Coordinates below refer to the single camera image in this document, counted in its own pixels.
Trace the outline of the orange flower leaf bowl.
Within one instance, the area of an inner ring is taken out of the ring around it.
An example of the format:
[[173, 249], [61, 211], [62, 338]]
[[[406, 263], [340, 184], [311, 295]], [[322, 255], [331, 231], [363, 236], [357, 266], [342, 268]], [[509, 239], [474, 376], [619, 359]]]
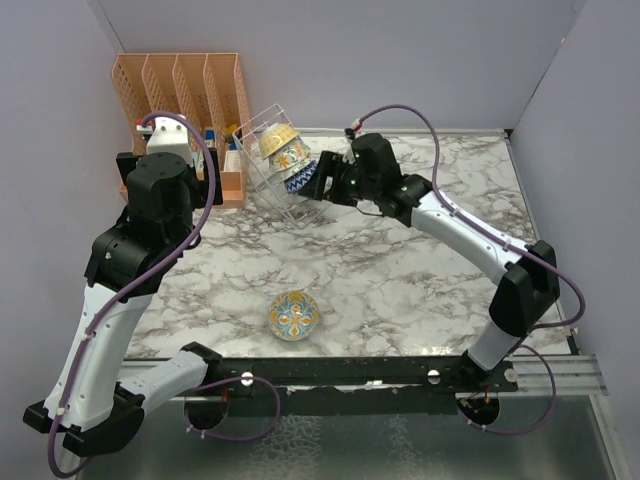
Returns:
[[311, 155], [310, 148], [296, 138], [268, 158], [272, 172], [286, 171], [302, 164]]

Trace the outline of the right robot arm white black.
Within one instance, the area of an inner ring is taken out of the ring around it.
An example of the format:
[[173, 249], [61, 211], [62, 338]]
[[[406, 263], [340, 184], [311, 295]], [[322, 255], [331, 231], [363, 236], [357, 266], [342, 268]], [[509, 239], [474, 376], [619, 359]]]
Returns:
[[383, 216], [446, 244], [496, 285], [490, 320], [459, 367], [469, 390], [481, 391], [494, 381], [495, 367], [559, 297], [556, 255], [548, 243], [514, 239], [458, 208], [433, 182], [402, 173], [390, 142], [378, 133], [354, 139], [343, 154], [322, 152], [313, 171], [289, 181], [287, 189], [336, 205], [370, 201]]

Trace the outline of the yellow sun blue bowl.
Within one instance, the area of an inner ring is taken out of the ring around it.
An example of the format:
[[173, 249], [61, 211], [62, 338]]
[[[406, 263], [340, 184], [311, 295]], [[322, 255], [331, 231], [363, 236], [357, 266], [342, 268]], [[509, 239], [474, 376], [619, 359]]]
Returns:
[[268, 159], [298, 136], [299, 132], [289, 123], [270, 125], [259, 138], [258, 146], [261, 157]]

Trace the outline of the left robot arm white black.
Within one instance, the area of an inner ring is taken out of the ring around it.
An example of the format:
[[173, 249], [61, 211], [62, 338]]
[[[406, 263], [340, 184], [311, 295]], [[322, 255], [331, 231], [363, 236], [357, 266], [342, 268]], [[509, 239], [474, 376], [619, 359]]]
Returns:
[[122, 153], [117, 160], [133, 166], [125, 180], [128, 203], [93, 242], [83, 311], [59, 379], [23, 416], [40, 433], [63, 433], [64, 448], [80, 458], [120, 451], [160, 405], [191, 388], [210, 394], [221, 380], [202, 346], [138, 376], [119, 375], [164, 275], [198, 243], [193, 213], [209, 202], [207, 182], [178, 154]]

